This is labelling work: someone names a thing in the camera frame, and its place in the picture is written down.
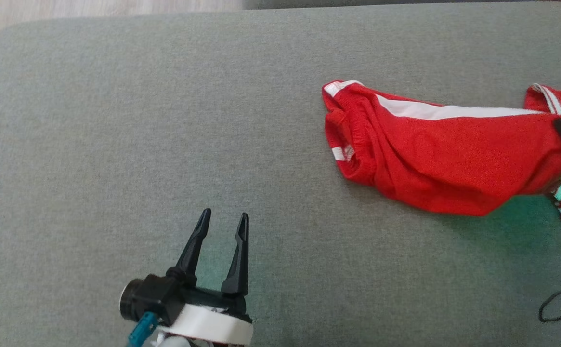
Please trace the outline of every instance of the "white robot part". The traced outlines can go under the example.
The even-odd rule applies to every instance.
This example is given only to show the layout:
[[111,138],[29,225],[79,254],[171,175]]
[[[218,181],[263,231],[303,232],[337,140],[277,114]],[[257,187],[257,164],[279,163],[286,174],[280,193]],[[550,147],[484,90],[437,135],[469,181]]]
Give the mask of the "white robot part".
[[173,325],[170,327],[159,326],[157,330],[159,331],[158,347],[165,347],[162,343],[169,335],[223,345],[249,346],[254,332],[252,324],[247,321],[191,304],[184,305]]

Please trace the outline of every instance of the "red clothing with white stripe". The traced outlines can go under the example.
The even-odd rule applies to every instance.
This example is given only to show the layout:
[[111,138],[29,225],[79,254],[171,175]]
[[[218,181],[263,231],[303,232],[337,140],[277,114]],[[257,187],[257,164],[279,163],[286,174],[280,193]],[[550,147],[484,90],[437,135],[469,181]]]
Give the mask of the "red clothing with white stripe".
[[548,86],[531,86],[525,108],[442,106],[357,81],[331,82],[323,98],[342,175],[426,211],[486,215],[561,178],[561,91]]

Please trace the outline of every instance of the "gray fabric surface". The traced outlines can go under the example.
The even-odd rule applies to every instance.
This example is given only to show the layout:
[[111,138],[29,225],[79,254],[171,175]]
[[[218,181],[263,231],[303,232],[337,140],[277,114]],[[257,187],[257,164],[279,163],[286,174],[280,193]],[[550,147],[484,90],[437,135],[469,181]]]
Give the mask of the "gray fabric surface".
[[[212,207],[219,288],[251,216],[256,346],[555,346],[561,225],[522,197],[434,215],[346,182],[320,88],[443,104],[561,88],[561,4],[37,22],[0,33],[0,346],[122,345],[117,301]],[[561,310],[561,301],[555,304]]]

